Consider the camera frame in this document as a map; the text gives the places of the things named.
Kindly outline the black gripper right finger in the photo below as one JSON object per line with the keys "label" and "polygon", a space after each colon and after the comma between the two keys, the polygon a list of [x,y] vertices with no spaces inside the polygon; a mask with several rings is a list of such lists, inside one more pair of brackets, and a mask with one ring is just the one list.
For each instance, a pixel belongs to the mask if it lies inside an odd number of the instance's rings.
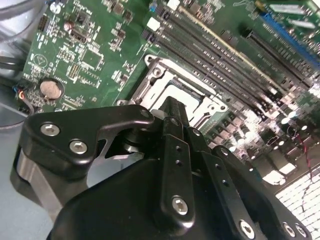
{"label": "black gripper right finger", "polygon": [[221,240],[310,240],[307,228],[224,146],[210,149],[190,126],[185,106],[180,120],[190,146],[191,169],[207,194],[201,207]]}

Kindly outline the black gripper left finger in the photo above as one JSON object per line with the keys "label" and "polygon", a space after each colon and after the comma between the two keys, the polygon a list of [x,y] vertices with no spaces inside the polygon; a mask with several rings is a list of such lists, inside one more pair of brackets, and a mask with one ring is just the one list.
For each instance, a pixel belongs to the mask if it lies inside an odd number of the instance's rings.
{"label": "black gripper left finger", "polygon": [[179,104],[122,105],[29,116],[14,161],[17,191],[55,223],[74,197],[143,159],[190,159]]}

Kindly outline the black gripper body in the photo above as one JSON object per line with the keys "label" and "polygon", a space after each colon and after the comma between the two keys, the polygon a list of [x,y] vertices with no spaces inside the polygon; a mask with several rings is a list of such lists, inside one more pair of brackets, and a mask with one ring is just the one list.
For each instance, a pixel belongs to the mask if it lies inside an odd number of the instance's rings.
{"label": "black gripper body", "polygon": [[70,200],[52,240],[230,240],[231,222],[212,178],[231,182],[216,156],[147,158]]}

